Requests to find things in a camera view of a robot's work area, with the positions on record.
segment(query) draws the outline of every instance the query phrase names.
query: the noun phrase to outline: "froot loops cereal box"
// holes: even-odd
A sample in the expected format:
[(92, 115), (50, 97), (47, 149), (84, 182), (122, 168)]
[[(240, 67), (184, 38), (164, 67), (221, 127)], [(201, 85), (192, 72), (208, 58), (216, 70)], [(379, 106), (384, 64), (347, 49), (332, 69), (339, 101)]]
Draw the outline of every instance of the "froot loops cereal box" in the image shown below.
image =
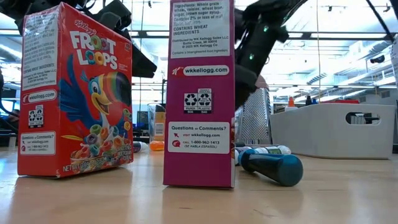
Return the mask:
[(18, 174), (132, 162), (131, 41), (68, 4), (25, 17)]

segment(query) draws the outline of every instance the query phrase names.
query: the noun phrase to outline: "barcode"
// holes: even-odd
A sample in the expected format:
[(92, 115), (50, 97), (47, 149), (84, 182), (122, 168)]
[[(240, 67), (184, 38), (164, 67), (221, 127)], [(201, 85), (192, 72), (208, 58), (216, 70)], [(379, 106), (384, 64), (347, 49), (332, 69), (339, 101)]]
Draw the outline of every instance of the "barcode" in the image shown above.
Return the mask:
[(164, 132), (164, 124), (163, 123), (156, 123), (155, 124), (155, 135), (162, 136)]

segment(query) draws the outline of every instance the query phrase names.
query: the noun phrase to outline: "box grater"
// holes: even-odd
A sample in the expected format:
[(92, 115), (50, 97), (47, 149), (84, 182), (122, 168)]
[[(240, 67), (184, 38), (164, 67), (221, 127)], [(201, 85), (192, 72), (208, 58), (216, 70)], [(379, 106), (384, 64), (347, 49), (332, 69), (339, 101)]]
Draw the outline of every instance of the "box grater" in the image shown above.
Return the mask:
[(246, 145), (272, 144), (270, 113), (268, 89), (258, 88), (235, 112), (235, 142)]

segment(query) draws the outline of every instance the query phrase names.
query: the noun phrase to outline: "black cable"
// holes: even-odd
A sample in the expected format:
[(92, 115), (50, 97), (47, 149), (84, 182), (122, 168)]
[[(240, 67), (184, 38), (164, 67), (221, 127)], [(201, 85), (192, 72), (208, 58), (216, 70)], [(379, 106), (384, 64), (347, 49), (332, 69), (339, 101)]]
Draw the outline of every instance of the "black cable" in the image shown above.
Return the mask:
[(18, 129), (8, 123), (5, 119), (0, 118), (0, 123), (5, 126), (4, 128), (8, 128), (9, 130), (14, 131), (16, 134), (18, 134)]
[(5, 109), (4, 106), (2, 105), (2, 88), (3, 88), (3, 86), (4, 86), (4, 77), (3, 77), (2, 73), (1, 73), (1, 70), (0, 70), (0, 109), (2, 109), (4, 112), (6, 112), (6, 113), (9, 114), (9, 115), (13, 115), (13, 116), (16, 116), (16, 117), (19, 118), (19, 115), (18, 115), (18, 114), (15, 114), (15, 113), (13, 113), (13, 112), (8, 111), (8, 110)]
[(388, 29), (386, 23), (383, 21), (382, 17), (380, 16), (380, 14), (376, 11), (376, 8), (373, 6), (373, 4), (370, 2), (370, 0), (366, 0), (366, 2), (368, 3), (369, 7), (372, 9), (374, 15), (377, 17), (377, 19), (380, 22), (380, 25), (383, 27), (383, 29), (386, 31), (386, 34), (388, 36), (388, 38), (390, 38), (391, 42), (394, 41), (394, 37), (392, 36), (392, 34), (390, 33), (390, 30)]

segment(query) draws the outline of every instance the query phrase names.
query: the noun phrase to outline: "froot loops logo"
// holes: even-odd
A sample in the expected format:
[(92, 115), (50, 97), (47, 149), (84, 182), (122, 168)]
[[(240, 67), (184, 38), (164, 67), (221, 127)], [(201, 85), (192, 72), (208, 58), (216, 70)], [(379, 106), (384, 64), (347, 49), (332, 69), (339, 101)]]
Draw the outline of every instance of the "froot loops logo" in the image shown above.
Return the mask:
[(80, 65), (109, 65), (112, 69), (118, 68), (114, 56), (115, 41), (79, 31), (70, 31), (70, 38)]

